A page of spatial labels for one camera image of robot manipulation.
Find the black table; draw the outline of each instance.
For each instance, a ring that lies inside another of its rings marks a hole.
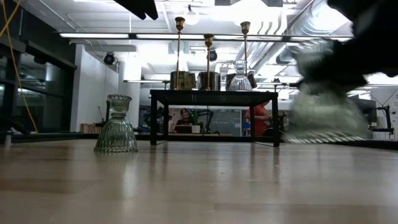
[[[164,118],[168,118],[169,105],[250,107],[251,137],[249,138],[249,141],[251,142],[255,142],[256,139],[258,139],[254,134],[254,107],[271,100],[272,122],[274,127],[273,143],[274,147],[279,146],[278,93],[257,91],[150,90],[150,95],[150,110],[157,111],[157,102],[161,102],[164,106]],[[157,126],[156,113],[150,114],[150,126]],[[162,136],[164,140],[169,140],[168,133],[169,120],[164,119]],[[151,128],[150,144],[156,145],[158,138],[160,138],[160,136],[157,135],[157,129]]]

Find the yellow cable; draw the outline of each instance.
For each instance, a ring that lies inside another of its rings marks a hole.
[[[5,7],[5,5],[6,5],[6,0],[3,0],[2,5],[3,5],[3,8],[6,8],[6,7]],[[21,5],[21,0],[18,0],[17,6],[15,7],[14,11],[12,12],[12,14],[11,14],[11,16],[10,16],[10,18],[9,18],[8,20],[7,20],[6,14],[4,13],[4,18],[6,19],[6,25],[2,28],[2,30],[1,30],[1,32],[0,32],[0,37],[3,35],[4,31],[6,31],[6,29],[8,29],[8,25],[9,25],[9,23],[12,21],[12,18],[14,18],[14,16],[15,16],[15,14],[17,13],[18,8],[19,8],[20,5]]]
[[[30,120],[32,121],[33,127],[35,128],[35,131],[36,131],[37,133],[39,133],[38,130],[37,130],[35,121],[33,120],[32,114],[30,113],[30,109],[29,109],[29,107],[28,107],[28,105],[27,105],[27,102],[26,102],[26,99],[25,99],[24,91],[22,90],[21,79],[19,78],[18,67],[17,67],[17,63],[16,63],[16,60],[15,60],[14,51],[13,51],[13,48],[12,48],[12,41],[11,41],[10,32],[9,32],[9,29],[8,29],[8,23],[11,21],[12,17],[10,17],[10,20],[9,20],[9,21],[7,20],[7,12],[6,12],[6,3],[5,3],[5,0],[3,0],[3,2],[2,2],[2,10],[3,10],[3,13],[4,13],[4,19],[5,19],[5,21],[7,21],[7,22],[6,22],[6,30],[7,30],[7,35],[8,35],[8,42],[10,43],[12,62],[13,62],[13,64],[14,64],[15,74],[17,75],[19,88],[21,89],[21,95],[22,95],[22,98],[24,99],[25,107],[26,107],[27,113],[29,114]]]

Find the red shirt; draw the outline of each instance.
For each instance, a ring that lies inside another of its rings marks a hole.
[[[262,105],[257,105],[254,107],[254,115],[255,116],[265,116],[267,114],[267,110]],[[250,109],[246,112],[245,117],[250,118]],[[264,131],[268,128],[268,125],[265,121],[261,121],[259,119],[255,120],[254,123],[254,133],[256,136],[262,136]]]

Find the table leg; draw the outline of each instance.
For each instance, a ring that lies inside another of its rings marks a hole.
[[[256,119],[254,117],[254,106],[250,106],[250,136],[251,136],[251,141],[255,142],[255,137],[256,133],[254,132],[254,129],[256,128],[254,123]]]
[[[157,98],[152,95],[150,98],[150,144],[156,145],[157,139]]]
[[[279,134],[279,109],[278,97],[272,99],[272,125],[274,129],[274,147],[279,147],[280,134]]]
[[[163,112],[163,137],[164,140],[167,140],[169,136],[169,105],[164,105],[164,112]]]

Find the black table top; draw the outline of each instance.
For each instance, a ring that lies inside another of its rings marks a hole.
[[[259,91],[151,90],[164,105],[256,106],[277,100],[278,93]]]

